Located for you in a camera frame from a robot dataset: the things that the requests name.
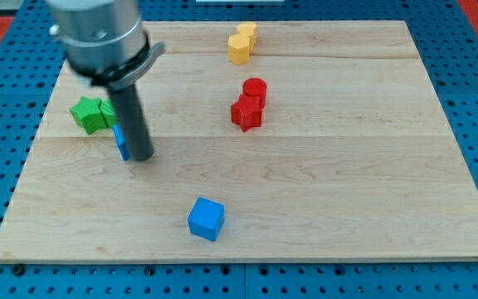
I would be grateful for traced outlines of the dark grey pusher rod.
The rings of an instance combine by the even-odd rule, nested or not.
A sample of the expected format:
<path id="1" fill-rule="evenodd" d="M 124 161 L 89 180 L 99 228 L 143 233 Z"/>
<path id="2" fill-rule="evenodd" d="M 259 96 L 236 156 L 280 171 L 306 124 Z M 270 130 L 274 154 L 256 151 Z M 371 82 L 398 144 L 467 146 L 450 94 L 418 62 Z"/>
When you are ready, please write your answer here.
<path id="1" fill-rule="evenodd" d="M 136 161 L 151 158 L 154 147 L 135 85 L 121 89 L 108 86 L 107 93 L 131 158 Z"/>

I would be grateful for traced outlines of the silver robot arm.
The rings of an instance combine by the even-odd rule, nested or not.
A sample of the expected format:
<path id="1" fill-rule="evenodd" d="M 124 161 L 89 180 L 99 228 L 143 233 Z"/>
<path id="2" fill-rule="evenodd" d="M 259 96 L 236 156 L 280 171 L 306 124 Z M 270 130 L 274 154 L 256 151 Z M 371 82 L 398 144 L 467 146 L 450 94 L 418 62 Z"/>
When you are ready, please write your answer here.
<path id="1" fill-rule="evenodd" d="M 47 0 L 51 35 L 64 46 L 71 69 L 103 86 L 124 134 L 130 157 L 145 161 L 154 147 L 135 83 L 165 53 L 152 44 L 131 0 Z"/>

